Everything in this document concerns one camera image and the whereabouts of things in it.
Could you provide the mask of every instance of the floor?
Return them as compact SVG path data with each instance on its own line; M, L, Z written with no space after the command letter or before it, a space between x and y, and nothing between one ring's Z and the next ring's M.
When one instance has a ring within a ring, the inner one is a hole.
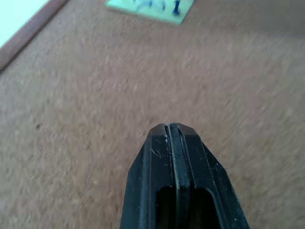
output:
M119 228L149 129L180 122L251 228L304 228L305 6L276 2L197 0L175 27L71 0L0 75L1 226Z

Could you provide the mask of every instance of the black plastic object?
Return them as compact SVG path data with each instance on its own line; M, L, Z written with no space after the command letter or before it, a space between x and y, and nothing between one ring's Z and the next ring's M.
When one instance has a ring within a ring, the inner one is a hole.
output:
M121 229L248 229L225 169L185 125L150 130L131 166Z

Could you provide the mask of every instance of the wooden baseboard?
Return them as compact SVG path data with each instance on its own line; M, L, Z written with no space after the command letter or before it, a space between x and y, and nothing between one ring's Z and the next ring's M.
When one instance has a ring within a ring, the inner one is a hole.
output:
M0 48L0 70L4 70L42 30L68 0L49 0L14 36Z

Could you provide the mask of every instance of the green card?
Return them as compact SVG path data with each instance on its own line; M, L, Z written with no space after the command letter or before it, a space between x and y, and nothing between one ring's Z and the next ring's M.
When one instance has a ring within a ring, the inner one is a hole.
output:
M105 5L114 10L180 25L193 2L194 0L181 0L178 16L173 14L174 0L109 0Z

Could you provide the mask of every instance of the scratch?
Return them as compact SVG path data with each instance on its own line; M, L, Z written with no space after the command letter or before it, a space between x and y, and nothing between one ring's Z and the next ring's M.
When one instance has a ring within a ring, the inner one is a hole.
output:
M166 143L167 143L167 135L165 134L164 137L165 137L165 141L166 141Z
M155 154L158 158L160 158L161 159L161 154L160 154L160 152L157 150L157 154L154 152L154 150L152 149L152 152L153 152L153 154Z

